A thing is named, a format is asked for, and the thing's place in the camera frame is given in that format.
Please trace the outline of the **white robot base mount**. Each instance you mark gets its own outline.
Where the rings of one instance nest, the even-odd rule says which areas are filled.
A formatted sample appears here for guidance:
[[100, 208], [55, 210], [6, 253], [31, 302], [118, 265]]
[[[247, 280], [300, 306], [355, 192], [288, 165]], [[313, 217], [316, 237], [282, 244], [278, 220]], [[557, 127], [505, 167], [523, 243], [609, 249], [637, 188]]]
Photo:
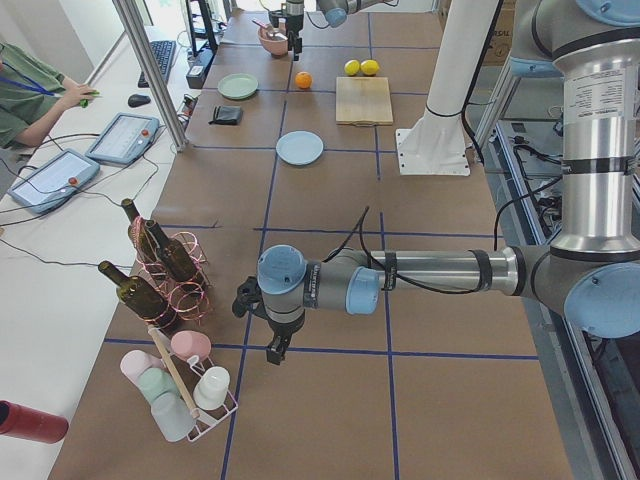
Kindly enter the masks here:
[[499, 0], [455, 0], [450, 4], [424, 114], [412, 128], [396, 131], [402, 175], [470, 174], [463, 111], [500, 9]]

